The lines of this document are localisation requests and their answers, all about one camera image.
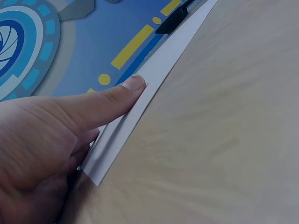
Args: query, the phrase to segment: blue background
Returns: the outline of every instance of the blue background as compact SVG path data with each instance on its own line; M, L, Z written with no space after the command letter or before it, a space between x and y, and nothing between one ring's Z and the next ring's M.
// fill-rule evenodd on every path
M54 96L75 95L114 86L142 50L157 36L152 35L134 53L121 70L111 65L119 52L149 24L157 29L153 17L162 21L160 11L171 0L121 0L112 4L96 0L95 10L86 18L76 20L76 43L67 71L53 93ZM102 86L99 75L107 73L111 83Z

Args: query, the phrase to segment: wooden surface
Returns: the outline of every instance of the wooden surface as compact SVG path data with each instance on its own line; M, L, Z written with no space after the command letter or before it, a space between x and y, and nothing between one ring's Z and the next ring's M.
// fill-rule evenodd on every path
M298 223L298 21L297 0L219 0L61 223Z

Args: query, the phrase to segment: fingernail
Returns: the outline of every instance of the fingernail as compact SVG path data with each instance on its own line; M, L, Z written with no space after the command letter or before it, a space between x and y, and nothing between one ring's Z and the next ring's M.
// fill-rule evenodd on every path
M131 91L137 91L145 85L145 81L140 75L132 75L121 85Z

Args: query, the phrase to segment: circular design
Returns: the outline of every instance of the circular design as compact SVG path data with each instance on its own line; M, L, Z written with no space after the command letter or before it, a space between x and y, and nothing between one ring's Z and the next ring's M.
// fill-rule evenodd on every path
M111 82L111 77L108 74L101 74L99 76L99 83L101 85L109 85Z
M154 17L153 18L153 22L155 23L155 24L161 24L162 23L162 20L160 19L160 18L158 18L158 17Z
M47 74L60 22L46 0L0 2L0 100L30 96Z
M0 77L15 63L24 44L24 30L13 20L0 21Z

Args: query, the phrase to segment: finger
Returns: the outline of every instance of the finger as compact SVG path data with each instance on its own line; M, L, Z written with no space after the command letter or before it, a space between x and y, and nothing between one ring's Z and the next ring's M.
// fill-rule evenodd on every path
M68 128L75 134L80 134L106 125L127 113L144 89L144 79L133 75L124 83L106 91L56 100L72 121L68 122Z
M81 149L84 146L89 145L94 140L96 140L96 138L98 137L99 133L100 133L99 129L96 128L96 129L87 131L84 134L80 135L78 137L76 146L74 147L74 150L73 150L72 154L75 154L79 149Z
M77 168L82 164L84 158L86 157L89 145L81 148L79 151L77 151L75 154L71 155L68 161L68 175L71 175L74 173Z

